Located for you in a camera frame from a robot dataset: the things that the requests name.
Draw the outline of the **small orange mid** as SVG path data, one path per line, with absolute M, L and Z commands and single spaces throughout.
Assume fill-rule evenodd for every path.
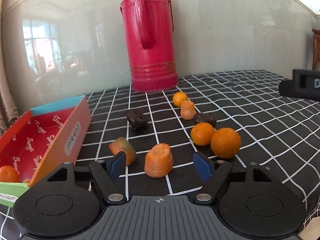
M 206 122 L 196 124 L 190 132 L 190 137 L 194 144 L 206 146 L 210 144 L 215 128 Z

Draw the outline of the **red thermos flask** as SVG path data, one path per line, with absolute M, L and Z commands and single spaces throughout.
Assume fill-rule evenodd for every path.
M 132 88 L 167 90 L 177 85 L 171 0 L 123 0 L 120 4 Z

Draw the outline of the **beige lace curtain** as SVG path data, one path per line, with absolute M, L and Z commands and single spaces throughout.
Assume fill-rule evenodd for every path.
M 1 136 L 20 117 L 16 104 L 12 98 L 7 75 L 5 72 L 3 56 L 3 40 L 1 37 L 1 59 L 0 59 L 0 91 L 1 91 Z

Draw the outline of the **medium orange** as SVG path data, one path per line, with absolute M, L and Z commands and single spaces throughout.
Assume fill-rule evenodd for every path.
M 223 127 L 213 134 L 210 146 L 216 156 L 229 159 L 239 152 L 241 137 L 234 129 Z

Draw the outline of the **small orange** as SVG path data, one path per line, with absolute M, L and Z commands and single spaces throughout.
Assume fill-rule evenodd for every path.
M 176 107 L 180 107 L 182 102 L 187 100 L 188 100 L 188 96 L 184 92 L 176 92 L 172 97 L 173 104 Z

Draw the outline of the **large orange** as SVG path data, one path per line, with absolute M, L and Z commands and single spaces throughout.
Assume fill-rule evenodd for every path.
M 20 175 L 11 166 L 2 166 L 0 168 L 0 181 L 5 183 L 19 183 Z

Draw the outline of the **colourful cardboard box tray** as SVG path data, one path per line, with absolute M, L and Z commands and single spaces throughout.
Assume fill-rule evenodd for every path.
M 14 202 L 65 161 L 75 163 L 92 116 L 87 98 L 75 96 L 26 111 L 1 136 L 1 166 L 11 166 L 19 183 L 1 182 L 1 204 Z

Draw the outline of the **dark dried fruit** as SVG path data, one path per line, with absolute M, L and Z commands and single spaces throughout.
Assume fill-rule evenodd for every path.
M 193 118 L 195 124 L 206 122 L 210 124 L 213 128 L 216 127 L 217 118 L 213 117 L 211 114 L 206 113 L 196 113 Z
M 147 117 L 137 110 L 128 110 L 126 118 L 134 131 L 145 130 L 148 126 Z

